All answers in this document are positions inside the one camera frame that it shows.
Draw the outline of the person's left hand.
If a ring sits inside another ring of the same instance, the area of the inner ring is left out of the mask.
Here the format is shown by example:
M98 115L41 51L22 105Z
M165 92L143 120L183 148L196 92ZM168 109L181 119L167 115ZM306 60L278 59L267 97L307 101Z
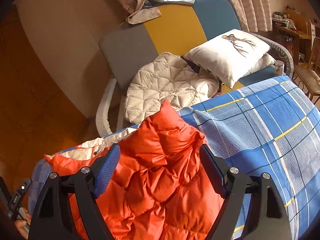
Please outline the person's left hand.
M31 215L29 215L29 213L25 214L25 220L17 219L14 222L16 229L24 239L28 239L28 233L24 230L24 227L26 227L27 224L30 224L30 222L31 222Z

